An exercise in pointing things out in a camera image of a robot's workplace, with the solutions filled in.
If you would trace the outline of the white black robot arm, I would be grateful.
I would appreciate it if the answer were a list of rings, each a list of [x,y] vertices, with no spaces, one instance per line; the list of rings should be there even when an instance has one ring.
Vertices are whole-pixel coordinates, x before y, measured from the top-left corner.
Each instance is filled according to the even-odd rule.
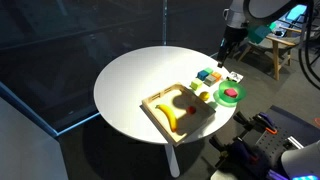
[[[247,35],[248,28],[267,25],[297,5],[311,6],[313,0],[232,0],[227,9],[226,28],[217,54],[218,67]]]

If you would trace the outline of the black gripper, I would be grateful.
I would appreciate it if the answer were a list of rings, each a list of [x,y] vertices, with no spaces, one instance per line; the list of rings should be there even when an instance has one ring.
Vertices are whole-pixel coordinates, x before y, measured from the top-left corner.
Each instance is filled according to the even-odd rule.
[[[227,26],[223,36],[223,42],[219,48],[217,55],[218,67],[222,68],[227,57],[230,55],[231,50],[247,36],[248,31],[246,28],[237,29]]]

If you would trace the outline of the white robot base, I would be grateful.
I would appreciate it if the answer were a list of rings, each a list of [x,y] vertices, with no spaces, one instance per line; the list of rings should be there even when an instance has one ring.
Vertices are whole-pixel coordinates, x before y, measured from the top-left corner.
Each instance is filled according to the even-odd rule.
[[[320,180],[320,141],[285,151],[281,163],[290,180]]]

